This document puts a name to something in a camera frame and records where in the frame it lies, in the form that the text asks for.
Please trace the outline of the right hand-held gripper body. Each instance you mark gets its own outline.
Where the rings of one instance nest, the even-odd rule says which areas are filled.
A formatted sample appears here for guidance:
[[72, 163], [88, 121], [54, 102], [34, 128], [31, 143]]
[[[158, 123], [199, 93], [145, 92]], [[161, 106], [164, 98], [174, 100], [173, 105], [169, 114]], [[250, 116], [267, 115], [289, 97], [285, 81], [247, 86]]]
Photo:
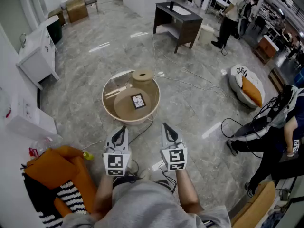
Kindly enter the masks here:
[[177, 143], [161, 150], [161, 158], [169, 171], [184, 170], [187, 165], [187, 148]]

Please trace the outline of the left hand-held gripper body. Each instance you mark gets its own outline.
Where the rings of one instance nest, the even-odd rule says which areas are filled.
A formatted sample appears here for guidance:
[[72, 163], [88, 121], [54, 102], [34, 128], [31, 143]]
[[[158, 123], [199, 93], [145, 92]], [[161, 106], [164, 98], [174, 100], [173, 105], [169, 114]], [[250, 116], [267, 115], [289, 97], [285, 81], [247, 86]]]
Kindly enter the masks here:
[[108, 176], [124, 176], [130, 166], [131, 152], [128, 146], [106, 147], [103, 159]]

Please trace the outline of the black square frame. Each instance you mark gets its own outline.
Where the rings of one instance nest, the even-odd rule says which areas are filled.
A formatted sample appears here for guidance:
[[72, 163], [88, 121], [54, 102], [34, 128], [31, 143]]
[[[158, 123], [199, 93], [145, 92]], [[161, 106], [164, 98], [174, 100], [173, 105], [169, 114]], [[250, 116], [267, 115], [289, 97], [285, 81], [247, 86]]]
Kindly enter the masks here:
[[143, 108], [143, 107], [146, 106], [143, 95], [141, 93], [138, 93], [136, 95], [132, 95], [131, 100], [132, 100], [132, 103], [133, 103], [133, 106], [134, 106], [135, 110]]

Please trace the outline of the person's right forearm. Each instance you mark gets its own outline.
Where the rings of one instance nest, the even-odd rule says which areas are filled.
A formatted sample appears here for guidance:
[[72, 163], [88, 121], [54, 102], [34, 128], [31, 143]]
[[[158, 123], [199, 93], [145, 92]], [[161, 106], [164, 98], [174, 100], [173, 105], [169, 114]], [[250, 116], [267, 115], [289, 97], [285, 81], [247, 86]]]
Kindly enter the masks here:
[[194, 213], [194, 214], [198, 214], [202, 212], [204, 209], [200, 205], [197, 192], [188, 175], [187, 170], [186, 169], [177, 170], [175, 171], [175, 173], [176, 173], [179, 201], [183, 210], [187, 213]]

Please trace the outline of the person's left forearm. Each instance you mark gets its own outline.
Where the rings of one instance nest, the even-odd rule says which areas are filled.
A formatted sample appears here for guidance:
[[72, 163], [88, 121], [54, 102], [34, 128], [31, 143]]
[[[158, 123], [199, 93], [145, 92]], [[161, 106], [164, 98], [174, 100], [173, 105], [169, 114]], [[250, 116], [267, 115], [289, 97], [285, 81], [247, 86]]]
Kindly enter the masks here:
[[100, 221], [112, 209], [113, 176], [103, 175], [99, 183], [91, 216]]

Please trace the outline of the person's grey shirt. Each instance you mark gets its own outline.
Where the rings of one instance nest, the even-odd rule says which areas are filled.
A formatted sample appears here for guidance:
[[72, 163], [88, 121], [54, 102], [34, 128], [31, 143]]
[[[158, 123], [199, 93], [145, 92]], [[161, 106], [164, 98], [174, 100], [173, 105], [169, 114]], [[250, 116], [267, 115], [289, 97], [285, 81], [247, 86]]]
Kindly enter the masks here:
[[225, 206], [187, 213], [168, 188], [139, 180], [113, 190], [113, 207], [100, 221], [90, 215], [72, 213], [64, 217], [61, 228], [231, 228]]

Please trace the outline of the black white striped blanket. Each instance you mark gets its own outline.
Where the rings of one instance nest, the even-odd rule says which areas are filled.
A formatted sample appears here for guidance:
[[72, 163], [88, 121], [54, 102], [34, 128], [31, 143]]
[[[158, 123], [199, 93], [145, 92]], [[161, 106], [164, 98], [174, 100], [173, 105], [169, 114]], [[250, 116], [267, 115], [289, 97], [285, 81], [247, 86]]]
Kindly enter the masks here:
[[70, 213], [88, 214], [82, 195], [72, 181], [51, 190], [26, 173], [22, 176], [43, 228], [61, 228], [63, 218]]

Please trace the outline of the clear plastic bag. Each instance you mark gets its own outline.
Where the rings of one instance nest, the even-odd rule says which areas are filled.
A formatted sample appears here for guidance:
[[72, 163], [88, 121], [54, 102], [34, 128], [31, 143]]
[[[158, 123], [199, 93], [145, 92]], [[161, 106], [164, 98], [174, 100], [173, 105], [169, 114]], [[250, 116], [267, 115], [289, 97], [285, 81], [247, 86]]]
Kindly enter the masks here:
[[34, 141], [29, 148], [31, 154], [35, 157], [41, 156], [48, 149], [57, 149], [61, 146], [63, 138], [60, 135], [45, 137]]

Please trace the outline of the black round chair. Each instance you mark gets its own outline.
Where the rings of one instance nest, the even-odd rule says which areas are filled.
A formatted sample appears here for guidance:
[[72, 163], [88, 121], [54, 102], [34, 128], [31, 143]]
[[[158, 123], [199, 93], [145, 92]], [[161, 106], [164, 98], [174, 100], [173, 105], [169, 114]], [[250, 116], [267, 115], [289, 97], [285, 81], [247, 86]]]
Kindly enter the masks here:
[[234, 140], [251, 141], [263, 137], [271, 126], [276, 126], [277, 120], [267, 116], [259, 117], [239, 128], [234, 134]]

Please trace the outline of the orange cushion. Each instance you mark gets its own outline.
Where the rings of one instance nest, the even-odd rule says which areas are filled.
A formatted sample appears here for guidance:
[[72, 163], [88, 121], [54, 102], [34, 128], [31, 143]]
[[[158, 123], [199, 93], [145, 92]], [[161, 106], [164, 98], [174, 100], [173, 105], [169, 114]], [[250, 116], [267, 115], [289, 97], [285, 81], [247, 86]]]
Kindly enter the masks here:
[[242, 76], [243, 92], [258, 106], [262, 107], [262, 96], [260, 91], [244, 76]]

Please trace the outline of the cream round bin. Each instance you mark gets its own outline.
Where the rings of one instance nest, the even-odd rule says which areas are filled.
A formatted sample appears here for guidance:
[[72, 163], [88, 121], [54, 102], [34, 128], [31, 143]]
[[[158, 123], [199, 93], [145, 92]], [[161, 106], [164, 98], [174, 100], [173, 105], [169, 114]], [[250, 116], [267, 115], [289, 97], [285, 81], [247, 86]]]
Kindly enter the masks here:
[[209, 25], [200, 26], [199, 43], [206, 45], [210, 43], [214, 36], [214, 29]]

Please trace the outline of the dark wooden crate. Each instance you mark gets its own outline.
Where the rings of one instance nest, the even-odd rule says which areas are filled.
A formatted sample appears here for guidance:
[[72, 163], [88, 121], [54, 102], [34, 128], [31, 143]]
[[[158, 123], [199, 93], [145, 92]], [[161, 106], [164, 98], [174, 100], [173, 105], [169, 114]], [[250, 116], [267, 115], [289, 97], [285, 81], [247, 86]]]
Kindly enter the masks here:
[[270, 71], [268, 78], [279, 93], [282, 92], [284, 85], [288, 84], [287, 81], [283, 78], [281, 72], [276, 68], [273, 68]]

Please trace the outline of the tan woven ottoman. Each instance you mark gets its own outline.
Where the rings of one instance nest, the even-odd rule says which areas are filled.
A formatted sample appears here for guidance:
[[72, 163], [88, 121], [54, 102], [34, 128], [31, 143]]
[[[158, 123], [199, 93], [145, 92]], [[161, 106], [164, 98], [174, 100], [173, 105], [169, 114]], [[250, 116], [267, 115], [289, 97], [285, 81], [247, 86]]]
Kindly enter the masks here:
[[88, 11], [84, 0], [68, 0], [66, 10], [70, 23], [88, 17]]

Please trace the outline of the small brown box stool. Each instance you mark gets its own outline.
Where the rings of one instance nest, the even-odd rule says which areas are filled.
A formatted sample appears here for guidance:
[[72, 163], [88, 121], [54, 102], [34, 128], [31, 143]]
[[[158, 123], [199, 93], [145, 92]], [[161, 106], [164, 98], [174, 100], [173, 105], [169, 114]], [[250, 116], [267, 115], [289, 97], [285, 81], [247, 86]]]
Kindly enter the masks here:
[[63, 26], [66, 23], [62, 8], [57, 8], [57, 9], [49, 12], [48, 18], [53, 17], [53, 16], [58, 16], [61, 26]]

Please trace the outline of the white rectangular bathtub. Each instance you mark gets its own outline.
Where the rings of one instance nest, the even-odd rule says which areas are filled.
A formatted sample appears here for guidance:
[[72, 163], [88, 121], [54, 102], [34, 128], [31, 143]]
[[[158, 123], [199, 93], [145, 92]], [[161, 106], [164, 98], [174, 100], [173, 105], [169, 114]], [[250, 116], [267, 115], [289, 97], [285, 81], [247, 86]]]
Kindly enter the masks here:
[[154, 17], [156, 4], [167, 0], [123, 0], [123, 5], [128, 7], [140, 17]]

